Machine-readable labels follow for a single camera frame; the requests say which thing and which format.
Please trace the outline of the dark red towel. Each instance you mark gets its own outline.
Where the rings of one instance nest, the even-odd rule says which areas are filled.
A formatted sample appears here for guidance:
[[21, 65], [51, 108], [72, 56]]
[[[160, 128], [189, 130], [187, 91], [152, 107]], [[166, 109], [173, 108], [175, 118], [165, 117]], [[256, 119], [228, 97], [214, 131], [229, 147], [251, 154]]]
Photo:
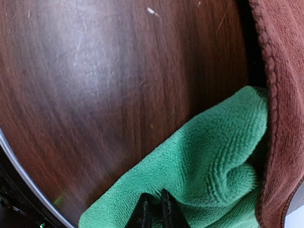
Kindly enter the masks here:
[[304, 181], [304, 3], [251, 0], [269, 90], [270, 151], [256, 206], [262, 228], [282, 228]]

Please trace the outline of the green microfiber towel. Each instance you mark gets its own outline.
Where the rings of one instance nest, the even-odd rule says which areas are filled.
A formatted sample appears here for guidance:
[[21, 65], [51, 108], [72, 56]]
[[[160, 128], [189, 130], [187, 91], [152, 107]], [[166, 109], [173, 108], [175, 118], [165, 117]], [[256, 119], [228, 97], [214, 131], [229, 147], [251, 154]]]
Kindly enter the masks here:
[[123, 228], [143, 193], [167, 190], [192, 228], [256, 228], [267, 91], [246, 86], [184, 124], [80, 217], [81, 228]]

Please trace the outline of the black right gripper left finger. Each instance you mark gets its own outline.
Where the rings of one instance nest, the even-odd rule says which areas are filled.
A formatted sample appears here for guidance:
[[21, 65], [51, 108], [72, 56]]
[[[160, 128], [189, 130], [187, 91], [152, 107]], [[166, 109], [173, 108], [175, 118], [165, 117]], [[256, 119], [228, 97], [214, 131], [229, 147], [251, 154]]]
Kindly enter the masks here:
[[152, 227], [152, 195], [142, 193], [126, 224], [126, 228], [151, 228]]

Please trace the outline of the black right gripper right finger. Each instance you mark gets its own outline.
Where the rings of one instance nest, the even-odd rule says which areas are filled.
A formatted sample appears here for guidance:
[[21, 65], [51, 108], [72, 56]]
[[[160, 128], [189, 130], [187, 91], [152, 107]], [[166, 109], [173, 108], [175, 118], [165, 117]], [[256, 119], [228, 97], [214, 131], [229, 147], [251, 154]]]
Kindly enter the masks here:
[[177, 201], [166, 190], [161, 191], [161, 216], [164, 228], [189, 228]]

